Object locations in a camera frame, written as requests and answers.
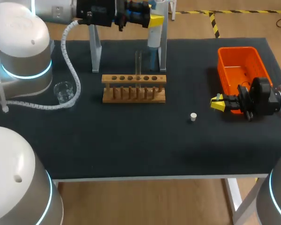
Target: white cable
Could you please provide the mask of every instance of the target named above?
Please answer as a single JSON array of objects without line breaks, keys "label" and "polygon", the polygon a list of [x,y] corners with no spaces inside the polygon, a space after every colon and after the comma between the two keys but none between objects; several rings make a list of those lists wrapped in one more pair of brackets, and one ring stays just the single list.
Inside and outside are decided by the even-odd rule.
[{"label": "white cable", "polygon": [[66,103],[60,104],[60,105],[38,105],[38,104],[34,104],[34,103],[28,103],[28,102],[23,102],[23,101],[6,101],[6,104],[8,105],[21,105],[21,106],[25,106],[25,107],[30,107],[30,108],[34,108],[34,109],[43,109],[43,110],[57,110],[57,109],[63,109],[63,108],[70,108],[72,107],[76,100],[79,98],[80,93],[81,93],[81,84],[80,84],[80,80],[79,77],[67,55],[67,50],[66,50],[66,40],[67,40],[67,36],[69,34],[69,32],[71,31],[71,29],[73,29],[75,26],[78,26],[79,23],[78,21],[73,21],[71,22],[67,28],[64,30],[63,34],[62,34],[62,38],[61,38],[61,52],[62,55],[67,63],[67,66],[69,67],[73,78],[75,80],[76,83],[76,93],[74,95],[74,97],[69,100]]}]

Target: small glass beaker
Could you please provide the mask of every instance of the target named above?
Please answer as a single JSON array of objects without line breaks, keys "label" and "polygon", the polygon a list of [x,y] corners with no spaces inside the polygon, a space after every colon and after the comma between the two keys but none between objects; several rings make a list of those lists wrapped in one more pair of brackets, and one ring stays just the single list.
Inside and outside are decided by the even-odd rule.
[{"label": "small glass beaker", "polygon": [[74,97],[73,86],[70,82],[60,82],[54,86],[54,94],[59,104],[66,103]]}]

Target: white table frame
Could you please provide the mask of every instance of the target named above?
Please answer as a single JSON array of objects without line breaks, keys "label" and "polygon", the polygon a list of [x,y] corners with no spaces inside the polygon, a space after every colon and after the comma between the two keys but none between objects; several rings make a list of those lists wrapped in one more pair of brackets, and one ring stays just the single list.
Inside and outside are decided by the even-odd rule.
[{"label": "white table frame", "polygon": [[[86,181],[124,181],[124,180],[189,180],[189,179],[225,179],[229,202],[232,209],[234,225],[243,225],[256,211],[256,197],[258,191],[267,177],[267,174],[244,175],[191,175],[191,176],[148,176],[148,177],[110,177],[110,178],[83,178],[83,179],[56,179],[53,180],[58,187],[59,182],[86,182]],[[259,178],[255,186],[242,200],[237,178]]]}]

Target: test tube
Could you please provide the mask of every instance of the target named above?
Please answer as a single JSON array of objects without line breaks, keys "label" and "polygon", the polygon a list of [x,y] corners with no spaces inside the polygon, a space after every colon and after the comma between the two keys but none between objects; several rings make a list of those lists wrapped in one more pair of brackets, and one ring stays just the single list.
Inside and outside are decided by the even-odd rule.
[{"label": "test tube", "polygon": [[[141,51],[135,52],[135,75],[141,75]],[[141,88],[140,83],[135,84],[136,88]]]}]

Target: black table mat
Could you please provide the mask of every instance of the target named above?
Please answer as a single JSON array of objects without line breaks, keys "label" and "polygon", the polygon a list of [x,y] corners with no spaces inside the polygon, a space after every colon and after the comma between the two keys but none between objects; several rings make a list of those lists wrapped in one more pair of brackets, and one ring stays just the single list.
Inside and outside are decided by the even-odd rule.
[{"label": "black table mat", "polygon": [[[68,55],[82,83],[71,109],[41,111],[0,108],[0,126],[22,135],[54,179],[269,173],[281,156],[281,119],[251,123],[210,109],[222,93],[217,50],[257,48],[273,84],[281,70],[264,38],[169,40],[166,104],[102,104],[102,74],[134,74],[135,51],[143,50],[142,73],[149,73],[147,42],[102,41],[100,73],[92,73],[89,42],[68,41]],[[55,105],[54,84],[74,82],[59,42],[52,54],[52,86],[32,103]],[[189,123],[190,113],[197,113]]]}]

